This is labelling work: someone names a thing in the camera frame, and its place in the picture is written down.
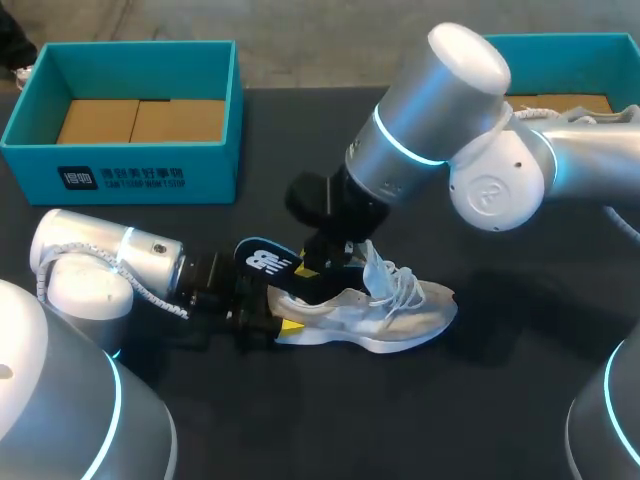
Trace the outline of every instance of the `concrete floor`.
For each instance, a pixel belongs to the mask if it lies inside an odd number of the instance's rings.
[[[32,41],[235,39],[251,87],[387,84],[435,24],[628,31],[638,0],[3,0]]]

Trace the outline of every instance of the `shoe logo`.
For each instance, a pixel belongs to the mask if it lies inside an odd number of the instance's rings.
[[[250,267],[257,270],[264,270],[268,275],[273,275],[291,265],[289,260],[280,258],[266,250],[256,250],[252,256],[247,258],[246,262]]]

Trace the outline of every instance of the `shoe sole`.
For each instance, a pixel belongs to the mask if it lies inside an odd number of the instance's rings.
[[[449,322],[444,327],[431,331],[421,337],[414,337],[409,340],[395,342],[375,340],[373,338],[363,337],[350,332],[305,327],[300,333],[276,338],[276,343],[282,345],[322,345],[329,342],[349,342],[360,345],[362,348],[365,348],[372,353],[397,353],[422,345],[429,340],[433,340],[444,332],[451,323],[452,322]]]

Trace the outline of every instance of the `blue box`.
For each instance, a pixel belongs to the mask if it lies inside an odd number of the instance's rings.
[[[56,145],[74,99],[225,100],[222,140]],[[54,43],[40,53],[0,148],[32,205],[232,203],[242,113],[235,42]],[[136,171],[149,176],[114,175]]]
[[[627,33],[489,35],[511,69],[509,95],[605,95],[640,104],[640,51]]]

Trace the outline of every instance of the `white sneaker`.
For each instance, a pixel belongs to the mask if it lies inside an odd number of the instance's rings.
[[[320,305],[309,305],[287,292],[269,287],[274,316],[301,323],[300,333],[276,342],[318,345],[332,341],[356,343],[374,353],[393,353],[420,345],[442,333],[458,307],[453,291],[418,280],[407,267],[384,261],[370,240],[362,245],[364,284],[371,296],[346,289]]]

